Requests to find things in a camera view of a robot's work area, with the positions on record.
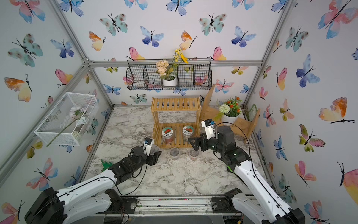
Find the red seed jar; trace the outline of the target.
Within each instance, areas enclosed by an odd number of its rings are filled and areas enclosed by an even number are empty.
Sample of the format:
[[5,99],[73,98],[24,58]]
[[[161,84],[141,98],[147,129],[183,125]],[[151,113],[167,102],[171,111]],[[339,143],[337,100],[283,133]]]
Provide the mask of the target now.
[[196,151],[194,149],[190,149],[189,151],[189,158],[193,161],[196,161],[199,157],[200,153],[199,151]]

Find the dark seed jar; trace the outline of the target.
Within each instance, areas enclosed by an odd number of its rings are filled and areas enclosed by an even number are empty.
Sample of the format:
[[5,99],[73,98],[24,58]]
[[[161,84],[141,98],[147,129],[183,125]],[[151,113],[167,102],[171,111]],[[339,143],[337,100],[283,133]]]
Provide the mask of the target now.
[[177,160],[180,157],[180,150],[176,147],[171,148],[170,150],[170,156],[172,160]]

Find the two-tier wooden slat shelf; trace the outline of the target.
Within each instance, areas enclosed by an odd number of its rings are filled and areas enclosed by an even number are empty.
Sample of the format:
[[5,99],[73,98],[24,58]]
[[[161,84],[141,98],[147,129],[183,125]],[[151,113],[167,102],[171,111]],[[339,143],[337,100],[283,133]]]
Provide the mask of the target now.
[[[195,129],[194,137],[199,135],[200,98],[152,98],[151,112],[154,119],[153,138],[160,148],[191,147],[183,141],[182,129],[190,125]],[[165,127],[174,130],[174,143],[166,145],[161,131]]]

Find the purple seed jar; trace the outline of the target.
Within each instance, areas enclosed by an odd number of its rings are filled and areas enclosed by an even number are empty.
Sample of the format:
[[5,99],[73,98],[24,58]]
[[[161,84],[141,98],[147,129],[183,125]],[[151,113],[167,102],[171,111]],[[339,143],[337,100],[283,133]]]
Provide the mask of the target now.
[[159,152],[159,151],[160,151],[159,146],[153,145],[152,148],[151,148],[150,155],[154,155],[156,152]]

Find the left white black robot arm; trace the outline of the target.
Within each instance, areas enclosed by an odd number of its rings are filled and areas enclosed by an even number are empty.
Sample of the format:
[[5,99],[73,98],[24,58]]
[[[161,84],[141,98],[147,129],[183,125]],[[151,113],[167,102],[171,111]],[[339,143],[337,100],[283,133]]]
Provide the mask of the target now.
[[27,224],[71,224],[108,210],[118,196],[106,192],[134,176],[143,166],[158,162],[161,151],[147,154],[146,147],[133,148],[128,157],[84,182],[55,191],[44,190],[25,215]]

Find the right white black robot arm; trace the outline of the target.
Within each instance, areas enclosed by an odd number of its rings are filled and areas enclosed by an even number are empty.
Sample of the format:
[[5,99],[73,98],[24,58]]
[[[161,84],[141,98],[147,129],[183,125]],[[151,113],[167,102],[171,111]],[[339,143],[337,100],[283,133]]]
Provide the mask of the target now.
[[248,199],[239,189],[227,193],[233,207],[255,224],[304,224],[300,209],[292,209],[259,174],[251,157],[236,145],[234,132],[229,126],[205,125],[205,133],[188,141],[196,151],[212,150],[220,153],[227,168],[248,187],[256,202]]

